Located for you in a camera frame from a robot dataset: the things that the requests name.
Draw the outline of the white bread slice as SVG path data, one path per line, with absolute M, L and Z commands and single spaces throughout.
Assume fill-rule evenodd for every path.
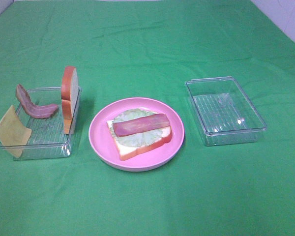
M 135 157 L 139 154 L 146 153 L 146 152 L 154 150 L 166 143 L 169 143 L 172 139 L 172 136 L 173 136 L 173 134 L 172 134 L 172 128 L 171 128 L 170 134 L 168 134 L 166 137 L 161 138 L 161 140 L 159 140 L 156 143 L 154 143 L 150 146 L 147 146 L 147 147 L 125 147 L 125 146 L 118 144 L 117 141 L 115 140 L 115 138 L 113 138 L 113 137 L 112 138 L 113 138 L 115 145 L 117 147 L 119 159 L 121 161 L 125 161 L 125 160 L 128 160 L 128 159 Z

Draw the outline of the clear plastic tray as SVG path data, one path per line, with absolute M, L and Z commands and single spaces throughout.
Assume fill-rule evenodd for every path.
M 185 82 L 191 111 L 205 146 L 257 141 L 267 126 L 232 76 Z
M 64 119 L 60 99 L 60 87 L 28 89 L 31 101 L 36 105 L 57 104 L 58 111 L 50 118 L 35 119 L 27 115 L 19 105 L 15 109 L 17 119 L 31 130 L 31 135 L 24 145 L 4 145 L 0 148 L 10 152 L 13 160 L 49 159 L 68 157 L 72 153 L 77 135 L 75 132 L 76 120 L 79 112 L 82 89 L 78 87 L 78 97 L 69 133 L 64 133 Z

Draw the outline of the clear right plastic tray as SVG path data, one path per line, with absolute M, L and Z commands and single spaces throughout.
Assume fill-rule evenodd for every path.
M 257 141 L 267 126 L 232 76 L 185 82 L 191 111 L 205 146 Z

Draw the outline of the bread slice left tray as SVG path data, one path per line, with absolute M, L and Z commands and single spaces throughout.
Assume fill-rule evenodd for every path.
M 61 107 L 64 121 L 64 133 L 70 131 L 78 97 L 78 76 L 74 66 L 66 66 L 61 82 Z

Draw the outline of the red ham strip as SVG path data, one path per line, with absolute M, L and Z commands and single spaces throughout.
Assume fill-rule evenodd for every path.
M 127 121 L 114 122 L 112 126 L 117 137 L 124 137 L 154 129 L 165 128 L 170 126 L 170 122 L 165 114 L 153 114 Z

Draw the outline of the green tablecloth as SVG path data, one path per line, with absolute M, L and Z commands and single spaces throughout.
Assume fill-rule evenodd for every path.
M 15 86 L 82 87 L 68 158 L 0 148 L 0 236 L 295 236 L 295 44 L 248 0 L 19 1 L 0 16 L 0 119 Z M 203 145 L 185 81 L 233 76 L 266 122 L 255 143 Z M 184 143 L 129 173 L 89 144 L 93 117 L 127 97 L 175 109 Z

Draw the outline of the pink round plate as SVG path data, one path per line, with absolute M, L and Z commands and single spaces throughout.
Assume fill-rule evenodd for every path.
M 173 137 L 167 144 L 126 161 L 121 161 L 118 149 L 108 129 L 107 121 L 112 120 L 123 111 L 135 108 L 166 114 L 172 128 Z M 114 168 L 131 172 L 148 171 L 166 164 L 179 151 L 184 136 L 183 122 L 174 109 L 163 102 L 144 97 L 126 98 L 104 107 L 93 118 L 88 131 L 92 148 L 105 163 Z

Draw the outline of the yellow cheese slice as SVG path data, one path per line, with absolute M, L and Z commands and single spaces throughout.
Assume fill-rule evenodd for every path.
M 28 143 L 31 134 L 32 130 L 22 124 L 14 106 L 11 105 L 0 120 L 1 147 L 19 159 L 24 150 L 23 146 Z

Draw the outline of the clear left plastic tray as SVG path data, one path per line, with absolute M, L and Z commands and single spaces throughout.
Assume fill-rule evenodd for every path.
M 24 145 L 4 145 L 0 148 L 10 152 L 13 160 L 49 159 L 68 157 L 72 153 L 77 135 L 75 132 L 76 120 L 79 112 L 82 89 L 78 87 L 78 97 L 69 133 L 64 133 L 64 119 L 60 99 L 60 87 L 28 89 L 31 101 L 36 105 L 57 104 L 58 111 L 50 118 L 35 119 L 27 115 L 19 105 L 15 109 L 17 119 L 31 130 L 31 135 Z

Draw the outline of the green lettuce leaf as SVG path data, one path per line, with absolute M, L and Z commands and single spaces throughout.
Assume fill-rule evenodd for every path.
M 128 136 L 117 137 L 113 129 L 113 123 L 151 116 L 154 114 L 157 114 L 157 112 L 141 110 L 138 108 L 130 109 L 120 113 L 113 120 L 107 121 L 107 125 L 110 129 L 112 137 L 115 138 L 118 144 L 125 147 L 132 147 L 132 148 L 147 147 L 161 140 L 161 138 L 166 137 L 168 134 L 170 134 L 171 128 L 167 126 L 164 128 L 145 131 L 142 133 L 136 133 L 136 134 L 132 134 Z

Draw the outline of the brown bacon strip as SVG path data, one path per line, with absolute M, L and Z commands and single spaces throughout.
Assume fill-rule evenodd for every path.
M 38 106 L 32 103 L 28 92 L 21 84 L 18 84 L 15 89 L 15 96 L 20 102 L 25 113 L 32 118 L 45 119 L 51 117 L 58 109 L 56 104 Z

